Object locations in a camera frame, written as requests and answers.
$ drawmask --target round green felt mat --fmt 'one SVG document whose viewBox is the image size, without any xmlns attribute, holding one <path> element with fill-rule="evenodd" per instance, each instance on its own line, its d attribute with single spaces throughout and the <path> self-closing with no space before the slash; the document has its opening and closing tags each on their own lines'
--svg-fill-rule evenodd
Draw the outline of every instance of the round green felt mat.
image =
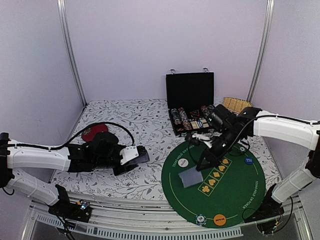
<svg viewBox="0 0 320 240">
<path fill-rule="evenodd" d="M 241 145 L 236 144 L 224 156 L 224 163 L 218 168 L 201 172 L 202 183 L 184 188 L 178 173 L 195 166 L 190 158 L 188 145 L 188 142 L 183 142 L 177 146 L 162 168 L 162 187 L 172 208 L 194 224 L 197 215 L 204 215 L 205 227 L 208 228 L 232 227 L 243 222 L 243 217 L 250 217 L 259 208 L 266 191 L 264 171 L 256 157 L 249 151 L 239 155 Z M 191 155 L 198 160 L 205 148 L 205 145 L 190 146 Z M 245 163 L 246 157 L 253 159 L 252 165 Z M 188 162 L 187 166 L 184 166 L 184 159 Z M 219 214 L 226 218 L 223 226 L 214 223 L 215 216 Z"/>
</svg>

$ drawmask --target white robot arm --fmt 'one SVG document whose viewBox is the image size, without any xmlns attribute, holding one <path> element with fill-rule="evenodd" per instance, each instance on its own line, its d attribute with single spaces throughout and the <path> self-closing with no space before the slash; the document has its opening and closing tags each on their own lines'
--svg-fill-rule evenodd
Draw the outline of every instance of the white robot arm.
<svg viewBox="0 0 320 240">
<path fill-rule="evenodd" d="M 268 190 L 261 207 L 256 211 L 257 214 L 251 217 L 252 220 L 256 221 L 278 215 L 277 209 L 284 201 L 315 179 L 320 178 L 319 121 L 279 116 L 254 107 L 247 107 L 239 115 L 235 115 L 223 105 L 216 106 L 207 120 L 221 135 L 212 137 L 210 142 L 204 141 L 208 148 L 197 162 L 196 169 L 198 171 L 217 167 L 233 145 L 248 136 L 280 139 L 310 150 L 306 160 L 298 169 Z M 199 134 L 194 134 L 187 137 L 187 140 L 203 141 L 202 138 Z"/>
<path fill-rule="evenodd" d="M 18 190 L 44 202 L 51 214 L 88 222 L 91 215 L 88 202 L 70 203 L 64 187 L 45 183 L 20 168 L 54 169 L 70 173 L 113 168 L 113 173 L 120 175 L 134 169 L 138 163 L 149 161 L 143 146 L 123 146 L 118 142 L 112 133 L 100 132 L 91 142 L 82 145 L 68 141 L 62 146 L 44 146 L 17 142 L 9 139 L 8 133 L 0 133 L 0 188 Z"/>
</svg>

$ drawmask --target red object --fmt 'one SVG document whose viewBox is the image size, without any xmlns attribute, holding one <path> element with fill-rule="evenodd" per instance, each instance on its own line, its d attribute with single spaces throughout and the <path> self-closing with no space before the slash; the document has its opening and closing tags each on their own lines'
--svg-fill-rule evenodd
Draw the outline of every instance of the red object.
<svg viewBox="0 0 320 240">
<path fill-rule="evenodd" d="M 108 127 L 105 124 L 100 124 L 97 126 L 93 126 L 85 130 L 81 137 L 85 142 L 90 142 L 94 139 L 97 133 L 108 132 Z"/>
</svg>

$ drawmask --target orange circle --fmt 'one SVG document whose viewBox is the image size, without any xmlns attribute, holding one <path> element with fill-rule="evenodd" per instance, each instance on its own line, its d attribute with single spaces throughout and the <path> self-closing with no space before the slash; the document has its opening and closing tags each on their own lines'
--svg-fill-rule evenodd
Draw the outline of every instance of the orange circle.
<svg viewBox="0 0 320 240">
<path fill-rule="evenodd" d="M 217 215 L 214 216 L 213 222 L 214 222 L 214 224 L 217 225 L 217 226 L 223 226 L 223 225 L 226 224 L 227 219 L 226 219 L 226 217 L 223 216 L 222 214 L 217 214 Z"/>
</svg>

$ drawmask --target white wall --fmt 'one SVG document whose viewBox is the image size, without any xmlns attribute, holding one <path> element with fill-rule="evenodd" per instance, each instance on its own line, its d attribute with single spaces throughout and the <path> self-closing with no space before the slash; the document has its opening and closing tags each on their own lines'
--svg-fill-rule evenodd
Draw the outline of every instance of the white wall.
<svg viewBox="0 0 320 240">
<path fill-rule="evenodd" d="M 320 120 L 320 1 L 276 0 L 255 107 L 291 117 Z M 286 177 L 307 156 L 303 147 L 268 139 Z M 320 239 L 320 181 L 300 194 L 314 239 Z"/>
<path fill-rule="evenodd" d="M 2 0 L 0 35 L 0 132 L 27 143 L 62 144 L 82 106 L 57 1 Z M 50 171 L 32 173 L 48 179 Z M 0 239 L 21 238 L 30 201 L 0 190 Z"/>
<path fill-rule="evenodd" d="M 165 99 L 168 70 L 203 67 L 215 73 L 216 99 L 245 99 L 266 6 L 265 0 L 66 1 L 87 99 Z"/>
</svg>

